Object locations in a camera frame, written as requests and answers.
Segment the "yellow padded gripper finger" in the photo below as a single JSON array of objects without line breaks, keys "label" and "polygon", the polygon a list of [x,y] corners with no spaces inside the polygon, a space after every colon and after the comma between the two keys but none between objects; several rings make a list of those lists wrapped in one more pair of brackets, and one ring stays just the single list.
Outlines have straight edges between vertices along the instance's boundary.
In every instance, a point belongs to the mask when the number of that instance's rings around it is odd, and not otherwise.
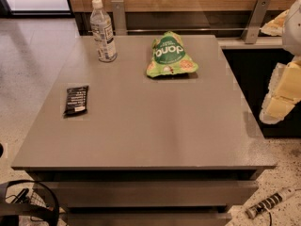
[{"label": "yellow padded gripper finger", "polygon": [[265,124],[283,121],[301,101],[301,61],[287,65],[278,63],[274,68],[268,92],[261,105],[260,120]]},{"label": "yellow padded gripper finger", "polygon": [[281,36],[284,22],[288,13],[289,13],[288,10],[281,12],[275,19],[266,23],[261,28],[261,32],[269,36]]}]

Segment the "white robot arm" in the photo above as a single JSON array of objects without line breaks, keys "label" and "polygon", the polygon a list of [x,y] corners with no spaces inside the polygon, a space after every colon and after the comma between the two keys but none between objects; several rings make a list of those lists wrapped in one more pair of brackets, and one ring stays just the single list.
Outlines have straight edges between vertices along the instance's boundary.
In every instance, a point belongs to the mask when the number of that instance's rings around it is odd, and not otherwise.
[{"label": "white robot arm", "polygon": [[301,101],[301,0],[296,0],[288,10],[265,24],[261,32],[280,36],[283,49],[293,55],[291,62],[278,63],[273,69],[261,105],[261,122],[276,124]]}]

